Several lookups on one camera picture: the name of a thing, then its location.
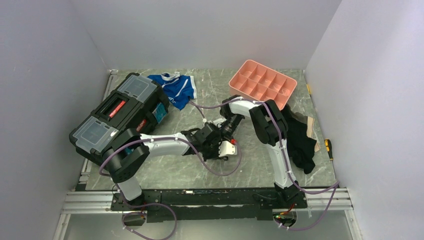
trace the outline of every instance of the black cloth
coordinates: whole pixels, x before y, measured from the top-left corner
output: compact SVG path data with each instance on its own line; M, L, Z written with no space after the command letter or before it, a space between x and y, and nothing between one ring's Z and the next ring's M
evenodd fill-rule
M317 140L306 135L308 125L300 122L299 114L293 113L288 104L281 110L287 122L287 152L292 158L296 167L303 169L305 174L309 174L315 168L312 160L315 154L315 144Z

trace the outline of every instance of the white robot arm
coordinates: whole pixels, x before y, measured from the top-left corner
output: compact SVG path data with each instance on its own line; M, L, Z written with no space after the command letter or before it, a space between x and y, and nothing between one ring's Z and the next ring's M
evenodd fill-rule
M227 102L232 100L229 104L221 107L220 113L223 117L225 117L225 120L218 124L217 122L206 122L202 129L196 128L172 135L141 134L140 139L146 140L143 145L148 149L147 153L144 154L143 162L146 159L158 156L184 156L195 154L193 149L191 149L187 143L191 143L200 153L202 153L204 160L219 159L218 149L220 145L225 141L230 142L232 140L233 133L238 124L246 117L251 119L257 137L263 144L265 144L269 153L272 167L274 169L275 187L281 190L289 188L293 185L293 183L288 178L288 174L291 175L294 181L296 180L296 177L292 172L290 163L288 164L287 169L284 162L283 155L285 155L286 159L289 159L289 156L286 147L286 126L280 110L277 108L274 101L271 100L267 102L268 108L271 110L271 114L277 121L279 128L284 129L284 131L281 132L283 137L282 147L279 143L279 135L276 128L273 123L267 119L269 116L265 111L264 106L260 103L254 103L242 99L243 98L240 96L233 96L223 101ZM119 185L128 200L133 200L142 194L140 185L134 176L125 181L116 183Z

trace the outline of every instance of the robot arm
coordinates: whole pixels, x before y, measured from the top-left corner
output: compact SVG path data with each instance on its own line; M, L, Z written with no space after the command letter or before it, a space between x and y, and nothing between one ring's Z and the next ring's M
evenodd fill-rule
M223 101L227 102L232 99L242 99L240 96L233 96L229 99ZM289 169L286 169L286 165L283 159L285 155L286 159L289 159L287 148L286 148L286 128L284 118L278 109L274 101L266 101L268 108L271 111L273 118L275 119L278 127L282 130L281 135L283 137L282 148L279 144L279 135L274 127L273 123L267 118L268 113L265 110L265 107L259 103L253 103L250 101L233 101L227 105L221 107L220 114L225 118L224 122L215 125L212 122L206 122L202 129L196 128L188 131L182 131L173 135L139 135L139 139L146 140L137 146L134 149L128 150L126 155L116 155L114 161L106 165L106 169L109 170L112 180L117 183L124 193L125 197L131 201L140 195L142 195L142 190L138 184L137 179L134 174L141 166L141 164L148 158L165 156L165 155L192 155L195 154L193 149L186 143L181 140L185 140L191 143L200 153L202 153L203 159L206 161L208 159L218 159L219 158L219 146L223 141L230 141L233 139L233 133L236 130L238 124L245 117L250 118L253 127L255 129L258 139L265 144L266 149L269 153L272 166L274 168L274 179L275 179L275 188L284 192L287 188L293 188L293 183L288 179L287 174L291 174L292 178L296 180L296 177L292 173L290 163L288 165ZM166 137L167 140L155 140ZM122 141L122 144L117 143L116 146L122 146L128 141ZM125 161L122 158L129 158L134 152L138 153L137 158L140 162L139 164L133 165L132 168L135 170L130 171L126 177L114 177L114 173L119 172L120 168L123 166L119 164L122 161ZM285 198L290 198L290 195L283 194Z

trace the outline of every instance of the gray floor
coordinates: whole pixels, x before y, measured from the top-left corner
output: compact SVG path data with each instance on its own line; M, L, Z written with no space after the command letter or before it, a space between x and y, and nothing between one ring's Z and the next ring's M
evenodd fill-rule
M321 212L298 211L293 228L314 223ZM121 214L72 214L64 240L140 240L139 236L122 229ZM166 237L174 227L172 221L145 223L134 229L149 238ZM178 221L171 240L351 240L352 235L344 211L329 211L322 221L306 231L278 229L273 221L256 219L219 219Z
M131 72L138 72L143 76L160 74L163 72L180 72L182 75L194 76L197 87L196 103L204 106L213 106L228 98L228 82L237 69L135 69L122 70L118 78L112 83L113 90ZM316 167L310 174L304 174L293 163L292 168L299 184L302 187L325 187L336 182L333 166L324 145L324 138L317 119L314 106L306 82L300 69L277 69L277 71L297 80L297 87L288 100L294 112L315 118L313 138L320 145L313 161ZM219 109L205 111L208 120L218 119ZM202 126L202 117L197 110L187 105L183 110L170 106L169 114L157 126L153 135L168 135ZM230 176L219 177L208 172L199 163L196 156L162 156L144 162L136 174L143 189L188 189L188 188L244 188L244 187L273 187L274 171L268 152L255 135L252 123L245 119L235 133L242 153L242 162L238 170ZM214 170L220 172L231 171L237 162L237 157L230 157L229 161L208 161ZM87 190L109 190L113 183L108 177L98 174L98 167L93 165L87 183Z

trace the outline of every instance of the pink compartment tray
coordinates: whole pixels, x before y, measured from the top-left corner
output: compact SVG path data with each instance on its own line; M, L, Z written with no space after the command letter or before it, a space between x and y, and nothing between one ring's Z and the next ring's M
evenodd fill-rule
M266 101L272 99L281 110L298 82L253 60L247 60L229 81L231 95Z

